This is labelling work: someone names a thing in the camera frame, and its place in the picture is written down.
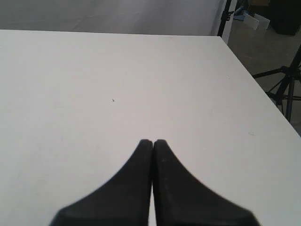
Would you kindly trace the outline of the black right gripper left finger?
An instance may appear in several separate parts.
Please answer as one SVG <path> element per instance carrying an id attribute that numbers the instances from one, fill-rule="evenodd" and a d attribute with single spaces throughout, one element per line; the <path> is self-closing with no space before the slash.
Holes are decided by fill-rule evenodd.
<path id="1" fill-rule="evenodd" d="M 100 188 L 58 211 L 52 226 L 146 226 L 151 198 L 152 142 L 139 142 L 124 166 Z"/>

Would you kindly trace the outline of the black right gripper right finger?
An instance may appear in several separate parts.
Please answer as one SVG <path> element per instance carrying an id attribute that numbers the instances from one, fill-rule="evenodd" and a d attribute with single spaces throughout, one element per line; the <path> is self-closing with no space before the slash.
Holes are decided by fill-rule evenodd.
<path id="1" fill-rule="evenodd" d="M 153 147 L 158 226 L 258 226 L 254 214 L 210 190 L 177 159 L 165 140 Z"/>

